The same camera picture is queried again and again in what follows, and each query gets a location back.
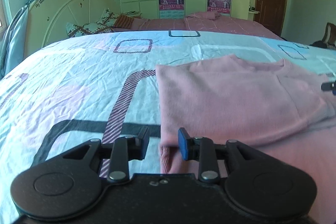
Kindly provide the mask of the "pink long-sleeve sweatshirt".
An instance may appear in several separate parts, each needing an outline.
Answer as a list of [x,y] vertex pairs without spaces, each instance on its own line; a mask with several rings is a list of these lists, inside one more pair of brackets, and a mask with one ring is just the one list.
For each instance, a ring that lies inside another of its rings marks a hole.
[[335,223],[335,96],[325,76],[286,59],[256,63],[226,55],[155,69],[161,110],[162,173],[195,173],[183,161],[178,130],[217,144],[236,139],[315,180],[310,216]]

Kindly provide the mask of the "dark wooden chair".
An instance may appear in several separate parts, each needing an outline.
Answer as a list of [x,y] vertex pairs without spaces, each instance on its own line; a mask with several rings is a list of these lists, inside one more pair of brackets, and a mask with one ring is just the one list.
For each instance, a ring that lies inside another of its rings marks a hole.
[[328,22],[325,28],[325,34],[323,38],[319,41],[314,42],[310,46],[323,48],[327,50],[335,50],[336,45],[336,25]]

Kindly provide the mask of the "light blue patterned bed sheet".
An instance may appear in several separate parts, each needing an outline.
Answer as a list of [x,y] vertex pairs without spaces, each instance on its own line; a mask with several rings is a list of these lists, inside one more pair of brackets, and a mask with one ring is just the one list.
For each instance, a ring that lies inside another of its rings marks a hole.
[[335,52],[300,43],[196,31],[87,35],[53,43],[1,80],[1,223],[18,212],[10,186],[35,162],[102,138],[113,118],[117,135],[150,129],[144,161],[131,173],[158,173],[161,115],[155,66],[235,55],[253,62],[286,60],[335,80]]

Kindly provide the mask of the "patterned teal pillow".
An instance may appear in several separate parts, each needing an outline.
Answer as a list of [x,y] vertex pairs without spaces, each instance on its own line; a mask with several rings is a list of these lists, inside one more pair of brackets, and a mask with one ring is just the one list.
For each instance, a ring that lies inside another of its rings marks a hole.
[[66,33],[69,38],[84,36],[84,35],[95,35],[95,34],[105,34],[114,32],[114,24],[120,14],[111,12],[109,9],[104,11],[102,17],[93,23],[87,23],[82,26],[73,23],[66,24]]

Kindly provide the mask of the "orange brown striped pillow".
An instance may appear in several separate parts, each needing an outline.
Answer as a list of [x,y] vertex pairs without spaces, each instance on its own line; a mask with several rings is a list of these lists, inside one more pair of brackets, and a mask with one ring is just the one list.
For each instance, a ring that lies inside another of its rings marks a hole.
[[129,16],[126,14],[120,14],[113,24],[113,28],[123,28],[130,30],[135,19],[141,19],[141,16]]

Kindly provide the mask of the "pink striped bed cover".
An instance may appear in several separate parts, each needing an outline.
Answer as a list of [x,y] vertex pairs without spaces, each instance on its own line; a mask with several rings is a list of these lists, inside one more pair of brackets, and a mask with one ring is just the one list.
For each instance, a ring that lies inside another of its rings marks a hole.
[[196,12],[183,19],[135,18],[129,28],[113,27],[114,32],[123,31],[209,31],[228,34],[258,36],[280,40],[272,31],[258,22],[219,15],[217,12]]

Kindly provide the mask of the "cream round headboard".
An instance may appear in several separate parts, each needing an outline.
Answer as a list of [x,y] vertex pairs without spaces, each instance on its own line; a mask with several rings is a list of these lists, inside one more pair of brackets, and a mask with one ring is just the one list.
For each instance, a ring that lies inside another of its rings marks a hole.
[[115,0],[36,0],[29,6],[23,57],[68,38],[66,24],[98,21],[106,11],[119,12]]

